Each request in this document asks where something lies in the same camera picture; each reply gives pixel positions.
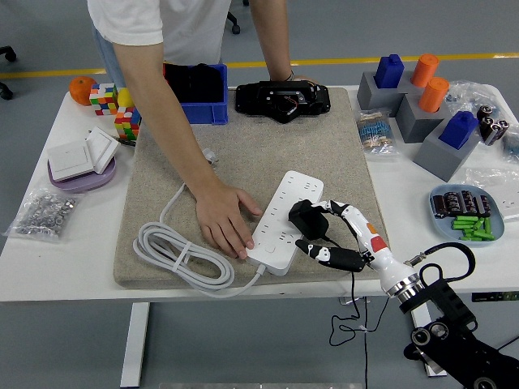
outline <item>table leg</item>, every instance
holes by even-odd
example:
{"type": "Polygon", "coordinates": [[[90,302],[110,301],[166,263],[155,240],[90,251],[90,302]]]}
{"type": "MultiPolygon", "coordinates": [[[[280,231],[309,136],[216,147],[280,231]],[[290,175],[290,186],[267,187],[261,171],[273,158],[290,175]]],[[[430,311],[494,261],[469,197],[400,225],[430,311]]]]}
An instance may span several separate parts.
{"type": "Polygon", "coordinates": [[[135,302],[131,307],[127,349],[122,364],[121,387],[139,387],[140,385],[149,305],[149,302],[135,302]]]}

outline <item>blue jeans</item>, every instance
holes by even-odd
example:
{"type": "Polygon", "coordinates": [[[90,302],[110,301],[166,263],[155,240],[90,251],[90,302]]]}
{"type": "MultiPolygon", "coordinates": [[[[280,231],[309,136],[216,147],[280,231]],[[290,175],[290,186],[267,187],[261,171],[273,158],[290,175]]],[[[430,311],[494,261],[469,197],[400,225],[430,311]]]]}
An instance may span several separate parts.
{"type": "Polygon", "coordinates": [[[112,82],[115,83],[117,88],[124,88],[127,84],[124,82],[124,76],[119,67],[119,62],[117,57],[115,57],[114,45],[103,38],[93,25],[92,34],[94,36],[94,43],[96,44],[97,51],[105,63],[106,73],[112,79],[112,82]]]}

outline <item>orange cylinder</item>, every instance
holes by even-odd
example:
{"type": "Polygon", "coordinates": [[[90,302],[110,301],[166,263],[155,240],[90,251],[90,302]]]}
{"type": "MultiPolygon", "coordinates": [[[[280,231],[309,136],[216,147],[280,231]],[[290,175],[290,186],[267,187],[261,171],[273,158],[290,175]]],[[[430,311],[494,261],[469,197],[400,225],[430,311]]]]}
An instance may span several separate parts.
{"type": "Polygon", "coordinates": [[[425,87],[422,97],[418,102],[420,107],[425,112],[434,113],[440,109],[441,103],[448,92],[448,81],[441,77],[433,77],[425,87]]]}
{"type": "Polygon", "coordinates": [[[436,68],[439,64],[440,60],[434,54],[422,54],[414,68],[411,83],[415,87],[426,87],[429,80],[435,75],[436,68]]]}

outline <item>white cable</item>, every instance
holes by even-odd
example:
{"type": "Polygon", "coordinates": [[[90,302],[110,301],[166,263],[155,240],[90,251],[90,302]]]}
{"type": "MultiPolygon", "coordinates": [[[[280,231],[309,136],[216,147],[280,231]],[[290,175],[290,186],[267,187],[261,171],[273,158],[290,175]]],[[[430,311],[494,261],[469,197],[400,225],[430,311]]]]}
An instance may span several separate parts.
{"type": "Polygon", "coordinates": [[[258,267],[254,278],[243,288],[232,293],[215,293],[228,288],[233,283],[233,266],[224,256],[193,244],[164,223],[165,215],[185,187],[186,184],[183,183],[175,196],[166,204],[158,222],[146,223],[140,228],[138,237],[133,241],[133,250],[144,261],[177,274],[206,296],[227,298],[245,292],[263,275],[266,268],[263,264],[258,267]],[[173,247],[180,251],[179,256],[175,254],[173,247]],[[220,276],[215,279],[192,271],[188,266],[191,257],[213,263],[220,270],[220,276]]]}

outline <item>rubik's cube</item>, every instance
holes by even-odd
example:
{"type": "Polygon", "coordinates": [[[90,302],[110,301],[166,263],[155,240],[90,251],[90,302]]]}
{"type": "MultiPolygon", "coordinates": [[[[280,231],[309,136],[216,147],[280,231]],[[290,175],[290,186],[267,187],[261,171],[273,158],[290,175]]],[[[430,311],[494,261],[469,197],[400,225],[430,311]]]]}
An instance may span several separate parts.
{"type": "Polygon", "coordinates": [[[95,83],[90,90],[90,102],[96,115],[115,115],[118,111],[117,88],[114,83],[95,83]]]}
{"type": "Polygon", "coordinates": [[[119,138],[136,140],[141,121],[142,117],[136,107],[119,107],[114,122],[119,138]]]}

